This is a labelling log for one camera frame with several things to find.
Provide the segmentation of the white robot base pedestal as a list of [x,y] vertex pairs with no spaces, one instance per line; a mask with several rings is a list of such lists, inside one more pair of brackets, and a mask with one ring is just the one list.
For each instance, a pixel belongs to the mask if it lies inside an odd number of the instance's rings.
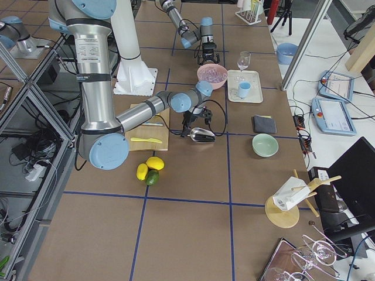
[[158,70],[142,60],[130,1],[117,1],[111,26],[121,58],[114,94],[151,96]]

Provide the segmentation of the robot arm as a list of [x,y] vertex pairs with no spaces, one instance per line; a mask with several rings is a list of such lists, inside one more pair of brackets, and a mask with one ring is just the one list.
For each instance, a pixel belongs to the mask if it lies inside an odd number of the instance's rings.
[[154,1],[154,4],[157,9],[167,14],[174,24],[180,36],[180,42],[185,49],[198,43],[193,57],[197,59],[199,66],[206,63],[220,63],[220,55],[216,52],[217,45],[213,38],[213,20],[211,17],[202,18],[200,26],[196,26],[191,20],[181,17],[174,1]]
[[77,150],[102,170],[122,165],[126,131],[167,108],[186,112],[207,100],[212,86],[154,93],[156,70],[142,61],[130,1],[50,1],[51,28],[74,37],[85,121]]

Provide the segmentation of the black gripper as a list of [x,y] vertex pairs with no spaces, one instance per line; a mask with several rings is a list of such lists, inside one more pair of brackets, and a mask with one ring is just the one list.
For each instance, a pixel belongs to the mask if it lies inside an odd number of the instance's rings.
[[220,63],[220,54],[215,53],[216,44],[215,42],[206,42],[202,44],[202,54],[197,55],[197,64],[203,65],[204,64],[204,57],[212,57],[213,63],[219,64]]
[[180,137],[185,138],[188,136],[188,132],[191,131],[193,128],[193,123],[195,120],[198,119],[198,117],[204,119],[204,123],[206,125],[210,125],[211,120],[212,120],[212,112],[209,110],[207,107],[203,108],[197,108],[194,109],[192,112],[191,111],[185,111],[183,113],[183,121],[182,121],[182,132]]

